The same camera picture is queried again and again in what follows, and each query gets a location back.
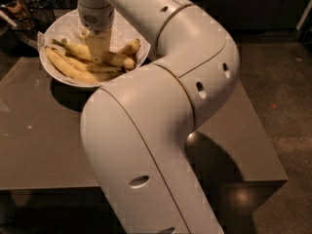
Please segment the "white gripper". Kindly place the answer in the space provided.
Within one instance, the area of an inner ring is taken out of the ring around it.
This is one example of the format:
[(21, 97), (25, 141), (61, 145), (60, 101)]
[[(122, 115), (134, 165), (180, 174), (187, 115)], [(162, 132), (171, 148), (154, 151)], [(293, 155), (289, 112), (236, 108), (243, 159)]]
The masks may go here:
[(105, 53), (110, 50), (111, 29), (114, 20), (114, 9), (108, 5), (102, 8), (87, 8), (78, 5), (81, 23), (91, 29), (86, 42), (93, 63), (102, 65)]

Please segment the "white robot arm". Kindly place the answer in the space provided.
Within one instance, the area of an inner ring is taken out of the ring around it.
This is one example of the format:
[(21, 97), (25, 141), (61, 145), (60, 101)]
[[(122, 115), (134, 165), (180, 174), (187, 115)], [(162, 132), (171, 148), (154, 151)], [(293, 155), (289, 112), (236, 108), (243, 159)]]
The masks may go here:
[(81, 136), (101, 190), (132, 234), (223, 234), (184, 151), (229, 99), (240, 58), (230, 34), (189, 0), (78, 0), (103, 32), (119, 13), (150, 44), (151, 62), (103, 83)]

